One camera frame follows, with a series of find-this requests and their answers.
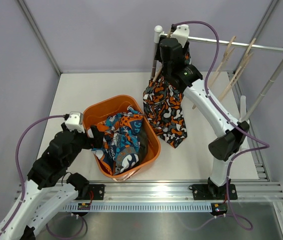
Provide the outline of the blue orange patterned shorts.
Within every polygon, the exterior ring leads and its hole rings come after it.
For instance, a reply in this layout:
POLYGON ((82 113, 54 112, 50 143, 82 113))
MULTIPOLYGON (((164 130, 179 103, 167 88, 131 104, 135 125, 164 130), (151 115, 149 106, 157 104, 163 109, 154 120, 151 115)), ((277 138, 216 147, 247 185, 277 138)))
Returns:
POLYGON ((107 174, 116 176, 138 166, 137 135, 143 121, 144 115, 129 105, 125 111, 96 124, 98 130, 104 132, 103 146, 92 151, 107 174))

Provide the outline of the orange black camo shorts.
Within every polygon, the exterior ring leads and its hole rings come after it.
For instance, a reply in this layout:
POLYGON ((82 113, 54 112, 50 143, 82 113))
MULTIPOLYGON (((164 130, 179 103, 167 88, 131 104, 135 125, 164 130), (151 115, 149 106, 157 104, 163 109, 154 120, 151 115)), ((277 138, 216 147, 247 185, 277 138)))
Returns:
POLYGON ((173 148, 188 136, 181 106, 184 95, 169 84, 162 68, 148 81, 143 92, 143 112, 154 133, 173 148))

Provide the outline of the wooden hanger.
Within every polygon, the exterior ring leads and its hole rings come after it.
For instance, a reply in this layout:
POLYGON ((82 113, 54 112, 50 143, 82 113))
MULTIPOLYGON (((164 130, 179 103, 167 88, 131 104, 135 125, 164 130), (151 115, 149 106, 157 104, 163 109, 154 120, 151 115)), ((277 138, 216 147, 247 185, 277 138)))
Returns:
POLYGON ((214 72, 214 74, 212 75, 212 77, 209 77, 208 79, 208 87, 211 88, 214 83, 216 82, 216 80, 218 79, 219 75, 221 74, 222 70, 224 69, 224 67, 227 65, 227 62, 229 60, 229 58, 231 57, 233 51, 234 51, 234 47, 231 49, 231 45, 234 42, 234 40, 236 39, 236 35, 234 35, 231 40, 229 41, 226 50, 224 51, 223 54, 223 58, 219 64, 219 66, 217 67, 216 71, 214 72))
POLYGON ((156 54, 157 50, 159 49, 159 43, 160 43, 160 37, 164 35, 163 27, 161 25, 157 25, 154 28, 154 57, 153 57, 153 64, 152 64, 152 69, 151 69, 151 75, 150 75, 150 80, 152 82, 155 82, 158 78, 159 75, 161 74, 162 71, 162 65, 157 68, 157 62, 156 60, 156 54))
POLYGON ((251 60, 252 56, 253 56, 253 52, 251 51, 252 45, 255 43, 256 38, 253 38, 252 41, 250 42, 250 44, 248 45, 242 60, 239 63, 239 66, 237 67, 237 69, 235 70, 235 73, 233 74, 233 77, 231 78, 231 80, 229 81, 229 84, 226 86, 226 88, 223 90, 223 92, 219 95, 218 100, 222 101, 225 96, 230 92, 230 90, 232 90, 233 86, 237 83, 237 81, 239 80, 240 76, 242 75, 242 73, 244 72, 246 66, 248 65, 249 61, 251 60))

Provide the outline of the olive green shorts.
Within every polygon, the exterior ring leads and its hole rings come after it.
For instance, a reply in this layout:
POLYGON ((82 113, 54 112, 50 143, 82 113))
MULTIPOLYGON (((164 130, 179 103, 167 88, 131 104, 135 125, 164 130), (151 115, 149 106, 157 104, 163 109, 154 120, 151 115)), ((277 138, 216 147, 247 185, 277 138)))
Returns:
POLYGON ((138 165, 141 165, 148 154, 148 136, 143 126, 137 135, 137 140, 139 142, 138 165))

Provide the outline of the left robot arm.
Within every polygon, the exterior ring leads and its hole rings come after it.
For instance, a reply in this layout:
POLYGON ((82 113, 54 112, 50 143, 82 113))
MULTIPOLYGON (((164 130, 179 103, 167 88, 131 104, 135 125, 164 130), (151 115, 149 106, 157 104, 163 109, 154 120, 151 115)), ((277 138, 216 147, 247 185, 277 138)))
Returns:
POLYGON ((83 149, 103 145, 104 133, 95 125, 90 130, 92 136, 64 127, 50 141, 42 156, 33 163, 13 208, 1 221, 0 240, 34 240, 66 204, 76 199, 92 200, 94 191, 89 181, 79 173, 72 173, 62 188, 40 205, 83 149))

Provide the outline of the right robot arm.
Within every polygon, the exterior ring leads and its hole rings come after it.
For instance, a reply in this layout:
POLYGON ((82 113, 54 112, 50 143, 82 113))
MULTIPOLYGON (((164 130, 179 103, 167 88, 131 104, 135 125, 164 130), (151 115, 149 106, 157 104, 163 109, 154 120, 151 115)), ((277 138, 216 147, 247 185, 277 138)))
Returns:
POLYGON ((216 99, 200 71, 186 63, 187 46, 176 38, 163 37, 159 40, 157 53, 162 64, 162 75, 169 84, 184 94, 196 105, 212 127, 216 139, 208 145, 213 156, 212 173, 206 184, 197 188, 206 197, 214 200, 226 198, 230 189, 229 165, 231 158, 239 152, 249 124, 233 117, 216 99))

